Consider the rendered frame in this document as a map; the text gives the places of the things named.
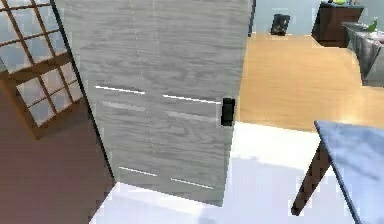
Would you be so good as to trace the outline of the grey wooden room door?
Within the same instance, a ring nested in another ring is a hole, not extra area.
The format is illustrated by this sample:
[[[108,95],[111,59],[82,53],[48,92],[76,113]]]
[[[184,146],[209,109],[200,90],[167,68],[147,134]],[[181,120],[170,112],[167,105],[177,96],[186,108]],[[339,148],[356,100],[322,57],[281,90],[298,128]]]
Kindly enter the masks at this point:
[[[55,0],[116,181],[219,206],[251,0]]]

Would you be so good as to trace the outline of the black bin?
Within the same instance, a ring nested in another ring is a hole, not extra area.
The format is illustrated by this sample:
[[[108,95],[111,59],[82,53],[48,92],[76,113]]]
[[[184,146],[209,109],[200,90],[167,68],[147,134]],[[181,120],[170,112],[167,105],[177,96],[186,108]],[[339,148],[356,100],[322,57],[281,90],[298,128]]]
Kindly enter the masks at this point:
[[[289,15],[275,14],[270,33],[272,35],[285,36],[290,21]]]

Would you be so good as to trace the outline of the brown framed lattice window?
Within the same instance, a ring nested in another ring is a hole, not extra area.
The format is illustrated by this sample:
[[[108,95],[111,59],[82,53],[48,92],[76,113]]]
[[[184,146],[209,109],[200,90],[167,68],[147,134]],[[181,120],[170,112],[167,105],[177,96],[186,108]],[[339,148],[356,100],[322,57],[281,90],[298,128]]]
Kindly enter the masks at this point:
[[[0,0],[0,89],[40,139],[84,101],[54,0]]]

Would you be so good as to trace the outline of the dark brown cabinet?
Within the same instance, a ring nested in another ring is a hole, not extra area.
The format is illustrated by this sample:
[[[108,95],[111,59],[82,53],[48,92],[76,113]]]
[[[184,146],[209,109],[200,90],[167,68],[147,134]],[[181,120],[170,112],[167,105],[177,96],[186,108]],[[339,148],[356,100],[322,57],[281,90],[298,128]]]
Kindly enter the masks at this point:
[[[337,5],[322,1],[312,28],[312,37],[324,47],[346,48],[348,34],[343,22],[357,22],[364,10],[361,5]]]

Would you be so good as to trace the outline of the blue topped brown table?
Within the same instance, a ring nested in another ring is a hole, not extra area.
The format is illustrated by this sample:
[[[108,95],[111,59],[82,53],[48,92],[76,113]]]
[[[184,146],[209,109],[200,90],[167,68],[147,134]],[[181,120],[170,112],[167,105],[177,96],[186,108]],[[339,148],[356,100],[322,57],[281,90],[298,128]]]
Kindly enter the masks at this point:
[[[384,224],[384,129],[316,120],[320,142],[292,203],[299,215],[331,169],[355,224]]]

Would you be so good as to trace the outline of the grey sofa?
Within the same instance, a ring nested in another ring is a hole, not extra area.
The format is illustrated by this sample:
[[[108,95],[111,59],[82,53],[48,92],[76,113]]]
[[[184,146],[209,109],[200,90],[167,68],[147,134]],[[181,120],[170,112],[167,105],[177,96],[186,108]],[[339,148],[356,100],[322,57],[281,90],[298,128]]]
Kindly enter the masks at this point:
[[[368,31],[357,22],[343,22],[348,48],[357,57],[363,86],[384,88],[384,31]]]

